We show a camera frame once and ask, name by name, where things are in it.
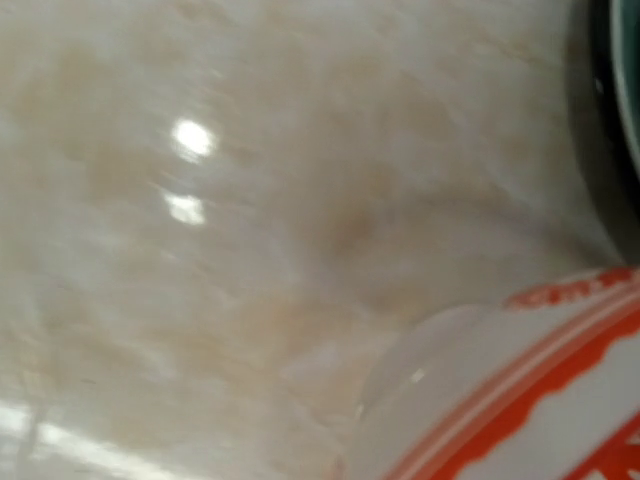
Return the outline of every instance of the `marble countertop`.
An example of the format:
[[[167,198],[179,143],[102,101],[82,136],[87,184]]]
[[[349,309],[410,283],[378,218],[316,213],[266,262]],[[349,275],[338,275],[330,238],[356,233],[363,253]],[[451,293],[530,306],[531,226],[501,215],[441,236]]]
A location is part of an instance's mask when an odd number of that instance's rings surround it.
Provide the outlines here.
[[[323,478],[407,325],[615,263],[570,3],[0,2],[0,476]]]

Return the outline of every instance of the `beige marble surface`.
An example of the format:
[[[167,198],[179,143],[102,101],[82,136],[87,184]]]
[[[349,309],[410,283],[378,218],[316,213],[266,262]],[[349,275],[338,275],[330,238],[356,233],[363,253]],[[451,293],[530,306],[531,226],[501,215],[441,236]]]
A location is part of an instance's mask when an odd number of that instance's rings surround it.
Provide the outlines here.
[[[320,479],[407,324],[614,262],[570,7],[0,1],[0,477]]]

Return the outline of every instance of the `red stripe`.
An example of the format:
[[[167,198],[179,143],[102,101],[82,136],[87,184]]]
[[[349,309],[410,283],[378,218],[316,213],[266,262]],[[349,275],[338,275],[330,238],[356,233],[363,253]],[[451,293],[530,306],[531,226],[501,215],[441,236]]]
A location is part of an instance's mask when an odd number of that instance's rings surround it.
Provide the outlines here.
[[[581,348],[557,363],[551,370],[548,361],[536,370],[547,371],[540,380],[531,385],[514,402],[493,416],[477,434],[467,440],[461,448],[444,461],[434,471],[434,462],[428,462],[412,478],[413,480],[454,478],[461,469],[487,455],[495,446],[516,432],[526,422],[536,404],[545,396],[564,389],[576,377],[596,366],[613,343],[623,337],[640,332],[640,302],[634,302],[634,310],[621,309],[615,317],[608,316],[605,331],[590,339]],[[465,432],[459,434],[451,444],[460,444],[468,438]]]
[[[554,342],[570,332],[580,328],[583,323],[592,320],[594,316],[600,314],[611,305],[628,296],[636,286],[623,288],[620,292],[613,294],[610,298],[603,300],[597,305],[587,309],[573,319],[560,325],[546,337],[533,345],[529,350],[516,358],[511,364],[498,371],[488,381],[483,383],[475,392],[473,392],[466,400],[448,414],[433,430],[422,438],[418,444],[407,454],[385,477],[384,480],[399,480],[404,477],[412,467],[414,467],[433,445],[453,428],[457,422],[474,406],[490,395],[495,389],[503,384],[515,372],[523,368],[527,363],[534,359],[540,352],[546,350]]]

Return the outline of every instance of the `bowl rim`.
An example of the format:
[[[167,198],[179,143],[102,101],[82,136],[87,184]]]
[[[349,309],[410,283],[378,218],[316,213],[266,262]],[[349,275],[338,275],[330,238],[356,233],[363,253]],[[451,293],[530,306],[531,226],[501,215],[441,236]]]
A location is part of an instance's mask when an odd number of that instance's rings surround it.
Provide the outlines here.
[[[631,163],[634,166],[636,174],[640,171],[640,139],[635,128],[635,120],[631,111],[631,102],[629,89],[630,85],[627,81],[624,70],[624,35],[623,35],[623,0],[611,1],[611,54],[612,54],[612,70],[615,83],[616,103],[622,123],[624,136],[629,147]]]

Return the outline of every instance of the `green rim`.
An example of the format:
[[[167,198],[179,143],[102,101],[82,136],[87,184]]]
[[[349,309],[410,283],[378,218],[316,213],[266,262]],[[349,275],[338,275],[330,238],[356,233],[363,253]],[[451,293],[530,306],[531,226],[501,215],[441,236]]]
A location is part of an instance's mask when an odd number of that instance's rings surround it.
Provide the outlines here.
[[[640,1],[613,0],[611,35],[616,96],[631,160],[640,172]]]

